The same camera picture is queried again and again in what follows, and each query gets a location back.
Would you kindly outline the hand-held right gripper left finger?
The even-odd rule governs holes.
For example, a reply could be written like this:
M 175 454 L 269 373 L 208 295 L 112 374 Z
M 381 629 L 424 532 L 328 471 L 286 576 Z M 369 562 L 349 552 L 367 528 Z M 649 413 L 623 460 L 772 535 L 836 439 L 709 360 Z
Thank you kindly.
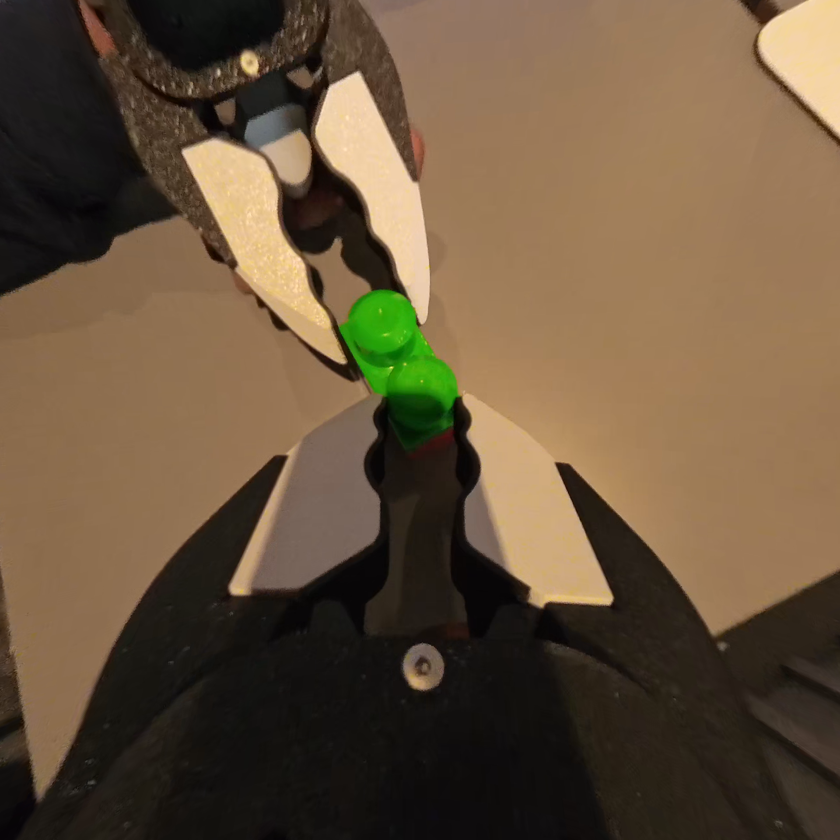
M 374 547 L 382 532 L 373 457 L 383 406 L 368 395 L 287 452 L 228 594 L 299 595 Z

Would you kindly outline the green two-stud block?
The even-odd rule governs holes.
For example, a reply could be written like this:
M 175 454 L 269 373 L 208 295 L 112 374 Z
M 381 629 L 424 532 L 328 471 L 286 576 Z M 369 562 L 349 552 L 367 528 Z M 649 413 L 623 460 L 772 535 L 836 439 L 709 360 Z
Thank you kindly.
M 453 437 L 459 399 L 455 373 L 433 351 L 404 295 L 367 292 L 339 331 L 365 383 L 384 397 L 405 452 L 413 455 Z

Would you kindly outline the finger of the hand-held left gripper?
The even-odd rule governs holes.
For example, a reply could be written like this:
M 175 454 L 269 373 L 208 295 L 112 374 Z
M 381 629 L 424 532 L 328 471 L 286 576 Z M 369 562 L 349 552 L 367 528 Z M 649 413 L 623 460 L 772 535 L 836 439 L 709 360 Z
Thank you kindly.
M 362 71 L 328 85 L 312 139 L 331 173 L 360 201 L 369 234 L 384 249 L 394 279 L 425 324 L 431 269 L 421 192 Z
M 280 183 L 269 160 L 221 138 L 187 146 L 182 156 L 232 252 L 238 276 L 310 349 L 346 365 L 310 266 L 288 236 Z

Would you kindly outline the person's left hand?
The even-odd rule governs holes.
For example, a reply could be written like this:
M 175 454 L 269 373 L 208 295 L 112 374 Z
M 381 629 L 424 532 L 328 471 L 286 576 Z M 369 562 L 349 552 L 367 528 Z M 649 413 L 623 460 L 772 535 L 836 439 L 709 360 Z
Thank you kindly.
M 101 16 L 103 18 L 102 22 L 104 23 L 104 25 L 106 23 L 104 15 L 106 13 L 109 3 L 110 2 L 103 2 L 104 8 L 101 11 Z M 109 85 L 109 81 L 106 77 L 105 72 L 104 76 L 113 95 L 112 89 Z M 422 152 L 422 143 L 417 135 L 417 132 L 411 126 L 410 120 L 409 127 L 411 129 L 412 139 L 414 141 L 414 151 L 420 177 L 424 157 L 424 153 Z M 209 139 L 211 138 L 221 138 L 224 140 L 230 140 L 234 143 L 242 144 L 253 151 L 257 151 L 255 148 L 253 148 L 250 145 L 247 145 L 245 142 L 235 141 L 226 134 L 217 133 Z M 336 198 L 339 201 L 339 204 L 342 204 L 344 198 L 348 198 L 350 200 L 350 204 L 360 207 L 362 214 L 364 214 L 362 205 L 357 199 L 356 195 L 339 178 L 335 177 L 334 174 L 331 173 L 329 168 L 323 163 L 319 154 L 314 148 L 314 141 L 308 141 L 300 132 L 289 134 L 285 138 L 269 143 L 267 146 L 263 147 L 262 150 L 257 152 L 262 153 L 269 160 L 273 169 L 275 170 L 276 178 L 280 183 L 280 190 L 282 194 L 283 222 L 286 227 L 289 238 L 291 239 L 294 246 L 296 246 L 298 249 L 299 246 L 295 239 L 297 234 L 296 230 L 309 225 L 309 223 L 304 221 L 302 218 L 308 212 L 308 210 L 303 207 L 305 203 L 309 203 L 311 205 L 311 211 L 313 212 L 313 214 L 318 215 L 319 212 L 321 212 L 321 210 L 327 209 L 326 205 L 333 198 Z M 373 237 L 369 234 L 368 228 L 366 228 L 366 231 L 368 237 L 373 240 Z M 390 260 L 386 255 L 384 249 L 381 246 L 379 246 L 374 240 L 373 244 L 374 247 L 377 247 L 384 254 L 384 257 L 390 263 Z M 404 293 L 403 289 L 400 288 L 398 282 L 395 279 L 394 282 L 396 283 L 399 290 Z

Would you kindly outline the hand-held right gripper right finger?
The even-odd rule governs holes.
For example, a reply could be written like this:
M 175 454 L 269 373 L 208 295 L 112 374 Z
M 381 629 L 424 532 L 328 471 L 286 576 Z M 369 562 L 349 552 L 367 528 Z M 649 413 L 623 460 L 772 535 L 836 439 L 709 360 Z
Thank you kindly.
M 527 603 L 609 607 L 614 595 L 550 452 L 474 395 L 461 400 L 465 546 Z

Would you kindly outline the person's left forearm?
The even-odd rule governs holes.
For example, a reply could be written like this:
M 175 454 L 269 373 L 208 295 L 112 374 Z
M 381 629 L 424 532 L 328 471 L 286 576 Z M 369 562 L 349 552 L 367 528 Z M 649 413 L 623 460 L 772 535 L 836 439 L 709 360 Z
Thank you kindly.
M 142 172 L 88 2 L 1 2 L 1 292 L 103 256 L 175 214 Z

